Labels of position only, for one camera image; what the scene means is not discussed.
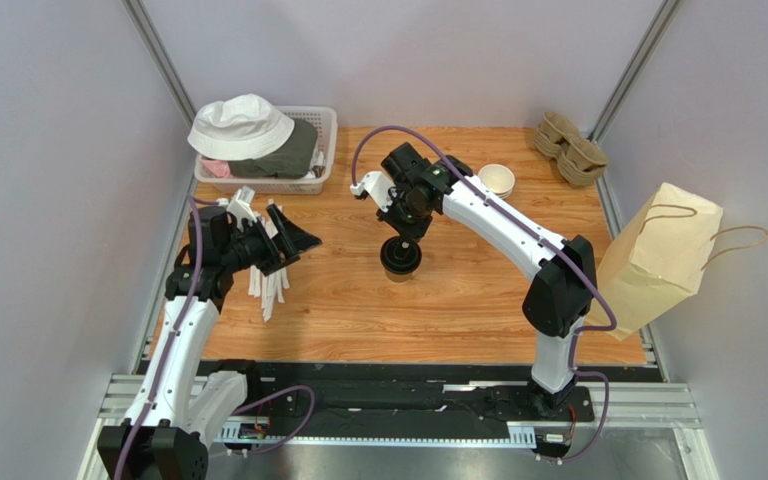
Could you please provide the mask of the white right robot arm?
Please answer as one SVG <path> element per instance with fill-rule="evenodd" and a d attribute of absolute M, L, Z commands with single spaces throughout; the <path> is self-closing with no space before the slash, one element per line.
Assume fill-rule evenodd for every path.
<path fill-rule="evenodd" d="M 379 220 L 404 240 L 419 242 L 439 214 L 478 234 L 511 261 L 530 283 L 522 311 L 537 332 L 531 380 L 548 395 L 569 390 L 574 332 L 584 323 L 597 285 L 591 243 L 539 226 L 453 156 L 432 163 L 404 143 L 381 166 L 357 179 L 352 194 L 371 197 Z"/>

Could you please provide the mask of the brown paper coffee cup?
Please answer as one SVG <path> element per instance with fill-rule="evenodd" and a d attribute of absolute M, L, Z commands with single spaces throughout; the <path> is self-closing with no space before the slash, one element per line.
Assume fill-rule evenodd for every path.
<path fill-rule="evenodd" d="M 419 265 L 385 265 L 384 269 L 389 281 L 393 283 L 404 283 L 415 277 Z"/>

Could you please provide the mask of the black plastic cup lid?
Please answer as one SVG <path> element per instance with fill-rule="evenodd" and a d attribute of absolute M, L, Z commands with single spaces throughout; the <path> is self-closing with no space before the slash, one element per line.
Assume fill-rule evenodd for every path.
<path fill-rule="evenodd" d="M 422 251 L 419 244 L 409 238 L 391 237 L 380 249 L 380 261 L 385 265 L 421 265 Z"/>

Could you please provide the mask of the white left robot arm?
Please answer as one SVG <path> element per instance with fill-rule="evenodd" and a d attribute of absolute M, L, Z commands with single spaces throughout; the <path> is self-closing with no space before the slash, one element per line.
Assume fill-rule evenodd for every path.
<path fill-rule="evenodd" d="M 237 273 L 271 275 L 321 246 L 319 237 L 266 209 L 276 231 L 240 208 L 194 205 L 189 242 L 165 285 L 160 339 L 134 400 L 118 425 L 105 426 L 97 451 L 112 479 L 203 479 L 208 451 L 252 385 L 246 370 L 209 375 L 191 394 L 206 341 Z"/>

